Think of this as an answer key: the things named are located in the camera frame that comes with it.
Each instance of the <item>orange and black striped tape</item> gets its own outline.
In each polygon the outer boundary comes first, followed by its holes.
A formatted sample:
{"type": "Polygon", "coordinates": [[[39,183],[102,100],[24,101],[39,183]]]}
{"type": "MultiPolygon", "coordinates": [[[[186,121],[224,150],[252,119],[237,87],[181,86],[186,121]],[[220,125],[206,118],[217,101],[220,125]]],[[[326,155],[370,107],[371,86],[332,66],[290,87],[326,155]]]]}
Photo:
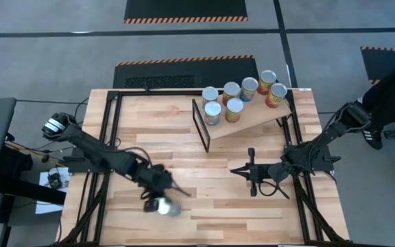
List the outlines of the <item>orange and black striped tape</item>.
{"type": "Polygon", "coordinates": [[[361,50],[367,50],[367,49],[372,49],[372,50],[379,50],[379,51],[395,51],[395,48],[385,48],[385,47],[361,47],[361,50]]]}
{"type": "Polygon", "coordinates": [[[248,21],[246,16],[214,16],[214,17],[167,17],[167,18],[131,18],[124,24],[159,24],[159,23],[204,23],[204,22],[239,22],[248,21]]]}
{"type": "Polygon", "coordinates": [[[167,63],[167,62],[195,62],[195,61],[242,59],[242,58],[254,58],[254,56],[253,55],[216,56],[216,57],[206,57],[206,58],[175,58],[175,59],[162,59],[162,60],[119,62],[115,66],[118,67],[118,66],[123,66],[123,65],[136,65],[136,64],[157,64],[157,63],[167,63]]]}

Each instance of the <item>orange can label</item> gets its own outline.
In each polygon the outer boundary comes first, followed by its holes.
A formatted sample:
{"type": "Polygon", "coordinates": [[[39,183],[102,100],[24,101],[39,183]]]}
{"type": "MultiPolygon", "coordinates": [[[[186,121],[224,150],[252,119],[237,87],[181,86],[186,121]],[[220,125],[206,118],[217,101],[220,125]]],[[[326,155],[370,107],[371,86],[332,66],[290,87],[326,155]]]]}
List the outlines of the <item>orange can label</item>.
{"type": "Polygon", "coordinates": [[[271,108],[277,108],[278,105],[282,102],[283,98],[275,96],[271,91],[267,94],[265,103],[267,106],[271,108]]]}
{"type": "Polygon", "coordinates": [[[228,100],[237,97],[236,95],[229,95],[227,93],[224,92],[224,96],[222,97],[222,103],[226,106],[226,103],[228,102],[228,100]]]}
{"type": "Polygon", "coordinates": [[[273,85],[272,82],[265,82],[261,78],[259,80],[259,88],[257,89],[257,92],[259,92],[261,95],[267,95],[269,93],[269,89],[273,85]]]}

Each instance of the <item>white can lid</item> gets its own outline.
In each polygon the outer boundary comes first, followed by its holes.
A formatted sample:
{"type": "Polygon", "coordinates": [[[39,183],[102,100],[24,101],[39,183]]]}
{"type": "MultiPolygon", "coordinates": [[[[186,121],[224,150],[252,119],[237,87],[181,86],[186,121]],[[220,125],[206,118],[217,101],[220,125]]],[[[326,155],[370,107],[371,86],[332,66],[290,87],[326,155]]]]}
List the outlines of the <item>white can lid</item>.
{"type": "Polygon", "coordinates": [[[217,96],[219,96],[219,91],[212,86],[208,86],[202,91],[202,97],[206,100],[215,100],[217,96]]]}
{"type": "Polygon", "coordinates": [[[217,116],[222,111],[222,107],[217,102],[208,102],[205,104],[205,113],[210,116],[217,116]]]}
{"type": "Polygon", "coordinates": [[[259,82],[255,78],[245,78],[241,83],[241,86],[248,91],[254,91],[259,87],[259,82]]]}
{"type": "Polygon", "coordinates": [[[224,86],[224,91],[229,95],[238,95],[240,93],[240,86],[235,82],[228,82],[224,86]]]}
{"type": "Polygon", "coordinates": [[[226,108],[232,113],[240,113],[243,110],[243,102],[240,99],[232,98],[226,103],[226,108]]]}
{"type": "Polygon", "coordinates": [[[277,80],[277,75],[272,70],[265,70],[265,71],[261,72],[260,78],[264,82],[271,83],[271,82],[275,82],[277,80]]]}
{"type": "Polygon", "coordinates": [[[287,87],[281,83],[275,83],[271,86],[271,92],[277,97],[285,97],[287,94],[287,87]]]}

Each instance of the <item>black floor mat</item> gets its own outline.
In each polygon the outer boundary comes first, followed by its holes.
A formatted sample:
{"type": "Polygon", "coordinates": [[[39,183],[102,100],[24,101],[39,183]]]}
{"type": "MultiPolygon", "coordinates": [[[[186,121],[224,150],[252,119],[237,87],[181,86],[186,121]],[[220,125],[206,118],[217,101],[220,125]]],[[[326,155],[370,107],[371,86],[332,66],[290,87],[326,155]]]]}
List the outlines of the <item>black floor mat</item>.
{"type": "Polygon", "coordinates": [[[370,83],[395,72],[395,48],[361,47],[361,52],[370,83]]]}
{"type": "Polygon", "coordinates": [[[245,0],[128,0],[125,24],[247,21],[245,0]]]}
{"type": "Polygon", "coordinates": [[[178,58],[116,64],[114,89],[186,89],[258,79],[252,56],[178,58]]]}

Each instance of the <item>wooden tabletop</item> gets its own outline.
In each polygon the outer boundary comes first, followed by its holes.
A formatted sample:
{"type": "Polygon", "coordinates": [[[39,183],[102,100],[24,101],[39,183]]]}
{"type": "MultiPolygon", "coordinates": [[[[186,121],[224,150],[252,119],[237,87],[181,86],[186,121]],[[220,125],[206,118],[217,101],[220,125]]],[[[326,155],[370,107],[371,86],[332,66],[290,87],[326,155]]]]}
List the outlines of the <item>wooden tabletop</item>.
{"type": "MultiPolygon", "coordinates": [[[[97,138],[107,92],[91,91],[84,119],[84,131],[97,138]]],[[[301,244],[292,179],[282,183],[290,200],[281,193],[270,198],[251,198],[249,183],[229,171],[248,162],[249,147],[256,149],[256,163],[279,162],[285,145],[283,130],[275,121],[267,122],[212,141],[211,150],[206,153],[191,116],[193,98],[200,102],[198,97],[185,95],[123,98],[117,131],[119,148],[146,149],[153,163],[164,164],[192,196],[167,192],[182,205],[183,212],[177,218],[144,213],[139,200],[141,189],[120,175],[112,175],[100,244],[301,244]]],[[[302,137],[311,140],[321,132],[313,94],[294,90],[294,99],[302,137]]],[[[62,236],[75,226],[84,178],[85,174],[76,174],[69,183],[62,212],[62,236]]],[[[335,183],[322,172],[312,181],[318,209],[338,234],[348,238],[335,183]]],[[[95,212],[91,220],[89,239],[93,238],[96,215],[95,212]]],[[[310,213],[307,218],[311,238],[315,239],[310,213]]]]}

